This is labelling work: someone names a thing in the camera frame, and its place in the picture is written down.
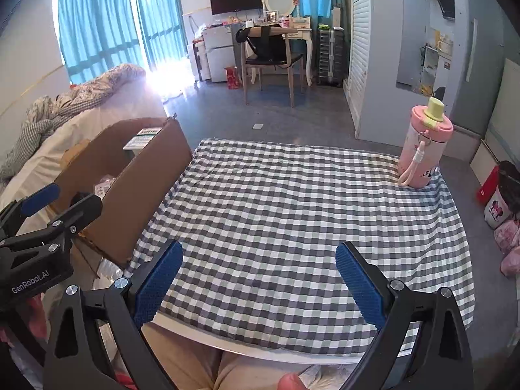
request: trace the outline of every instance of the black chair seat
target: black chair seat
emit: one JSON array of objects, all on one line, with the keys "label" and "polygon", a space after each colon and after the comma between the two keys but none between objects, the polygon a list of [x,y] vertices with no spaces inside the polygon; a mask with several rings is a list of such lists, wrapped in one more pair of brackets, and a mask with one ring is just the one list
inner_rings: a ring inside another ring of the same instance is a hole
[{"label": "black chair seat", "polygon": [[[296,63],[303,57],[303,53],[291,53],[292,64]],[[245,59],[246,64],[255,64],[257,66],[277,66],[280,64],[287,64],[285,60],[265,60],[256,58],[256,54]]]}]

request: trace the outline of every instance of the white bed sheet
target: white bed sheet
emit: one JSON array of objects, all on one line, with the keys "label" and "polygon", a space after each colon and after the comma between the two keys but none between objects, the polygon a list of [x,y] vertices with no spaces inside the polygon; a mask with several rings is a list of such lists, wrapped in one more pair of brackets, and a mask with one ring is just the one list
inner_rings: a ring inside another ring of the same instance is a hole
[{"label": "white bed sheet", "polygon": [[[139,117],[165,117],[161,98],[147,85],[146,79],[123,85],[105,104],[87,110],[58,128],[0,195],[0,211],[13,200],[28,196],[52,183],[60,174],[60,160],[65,151],[83,139],[94,139],[113,123]],[[46,227],[48,212],[42,209],[28,218],[18,234]]]}]

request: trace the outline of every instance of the person's leg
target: person's leg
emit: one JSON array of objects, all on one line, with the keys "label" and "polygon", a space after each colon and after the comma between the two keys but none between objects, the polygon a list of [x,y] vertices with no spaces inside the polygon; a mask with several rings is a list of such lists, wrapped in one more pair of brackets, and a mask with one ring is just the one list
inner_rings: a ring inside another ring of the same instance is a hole
[{"label": "person's leg", "polygon": [[141,329],[155,357],[179,390],[212,389],[222,351],[151,322]]},{"label": "person's leg", "polygon": [[266,361],[224,352],[214,390],[276,390],[288,373],[300,374],[310,365]]}]

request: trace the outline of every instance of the pink water bottle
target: pink water bottle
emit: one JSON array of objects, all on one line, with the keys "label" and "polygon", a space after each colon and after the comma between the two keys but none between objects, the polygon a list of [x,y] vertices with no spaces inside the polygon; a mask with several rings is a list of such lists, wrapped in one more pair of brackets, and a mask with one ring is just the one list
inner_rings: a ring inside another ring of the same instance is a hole
[{"label": "pink water bottle", "polygon": [[410,127],[399,159],[400,185],[422,188],[430,181],[444,148],[453,133],[453,124],[444,114],[444,104],[430,98],[428,107],[412,108]]}]

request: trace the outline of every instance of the blue gripper pad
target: blue gripper pad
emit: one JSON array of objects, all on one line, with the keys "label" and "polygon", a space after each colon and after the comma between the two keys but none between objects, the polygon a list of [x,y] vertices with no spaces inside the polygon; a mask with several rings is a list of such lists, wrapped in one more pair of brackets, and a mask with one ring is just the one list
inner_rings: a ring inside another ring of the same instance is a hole
[{"label": "blue gripper pad", "polygon": [[136,294],[134,322],[138,329],[144,323],[153,320],[182,263],[183,247],[175,241],[168,247]]},{"label": "blue gripper pad", "polygon": [[22,202],[20,211],[25,217],[30,217],[48,206],[52,201],[58,199],[58,196],[60,196],[60,187],[55,183],[51,183],[27,197]]},{"label": "blue gripper pad", "polygon": [[365,321],[383,328],[383,298],[344,243],[336,249],[336,267]]}]

